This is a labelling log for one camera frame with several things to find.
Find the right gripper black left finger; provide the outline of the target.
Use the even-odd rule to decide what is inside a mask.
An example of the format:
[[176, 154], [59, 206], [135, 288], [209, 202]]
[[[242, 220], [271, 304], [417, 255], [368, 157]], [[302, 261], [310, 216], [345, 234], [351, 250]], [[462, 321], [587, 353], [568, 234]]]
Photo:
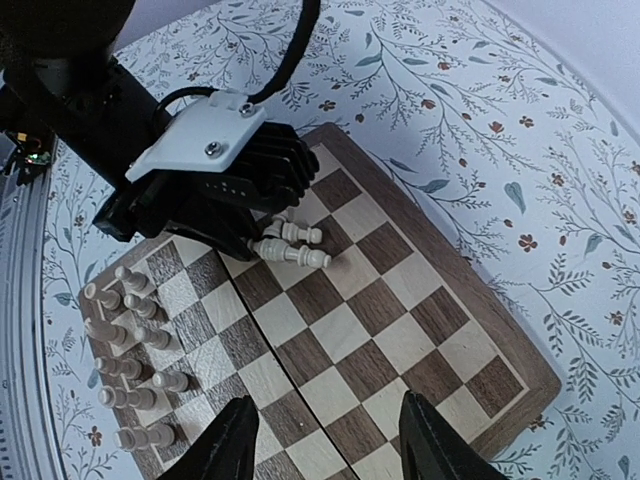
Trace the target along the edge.
[[246, 395], [231, 399], [160, 480], [251, 480], [259, 415]]

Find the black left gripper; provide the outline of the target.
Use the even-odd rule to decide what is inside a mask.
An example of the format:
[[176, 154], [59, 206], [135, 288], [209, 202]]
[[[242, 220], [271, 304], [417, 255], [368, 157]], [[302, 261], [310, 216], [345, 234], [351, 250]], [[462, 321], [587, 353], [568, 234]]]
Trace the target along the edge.
[[252, 260], [251, 212], [205, 197], [167, 173], [134, 183], [129, 166], [173, 119], [113, 56], [131, 1], [4, 1], [4, 129], [31, 114], [107, 181], [94, 225], [117, 240], [170, 232]]

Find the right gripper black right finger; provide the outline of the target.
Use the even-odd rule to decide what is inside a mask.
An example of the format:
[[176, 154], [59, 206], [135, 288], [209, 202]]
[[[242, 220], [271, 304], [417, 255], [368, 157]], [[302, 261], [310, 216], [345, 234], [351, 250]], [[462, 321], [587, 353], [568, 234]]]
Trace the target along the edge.
[[420, 393], [406, 391], [399, 439], [404, 479], [504, 480]]

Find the light chess king piece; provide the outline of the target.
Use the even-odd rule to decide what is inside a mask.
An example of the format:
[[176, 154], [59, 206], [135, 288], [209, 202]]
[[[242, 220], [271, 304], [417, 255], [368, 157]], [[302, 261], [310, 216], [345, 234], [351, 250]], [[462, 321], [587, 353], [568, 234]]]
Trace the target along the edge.
[[111, 377], [124, 376], [126, 379], [136, 380], [142, 374], [142, 364], [135, 359], [117, 359], [109, 357], [96, 357], [95, 369]]

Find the light chess bishop piece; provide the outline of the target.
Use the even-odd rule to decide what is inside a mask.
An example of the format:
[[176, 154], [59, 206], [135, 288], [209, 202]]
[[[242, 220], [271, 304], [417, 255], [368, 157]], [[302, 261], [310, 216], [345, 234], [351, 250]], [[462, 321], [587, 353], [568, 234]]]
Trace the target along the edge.
[[105, 386], [98, 392], [98, 401], [107, 408], [150, 410], [156, 404], [156, 394], [148, 388], [126, 391], [122, 388]]

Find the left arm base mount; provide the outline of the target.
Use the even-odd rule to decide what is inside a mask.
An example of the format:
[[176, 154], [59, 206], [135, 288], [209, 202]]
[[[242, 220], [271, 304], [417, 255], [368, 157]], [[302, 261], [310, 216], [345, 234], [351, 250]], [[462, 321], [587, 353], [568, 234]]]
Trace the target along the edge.
[[4, 130], [3, 135], [13, 144], [14, 150], [2, 173], [16, 176], [16, 185], [33, 183], [45, 173], [53, 162], [55, 135], [51, 131], [20, 132]]

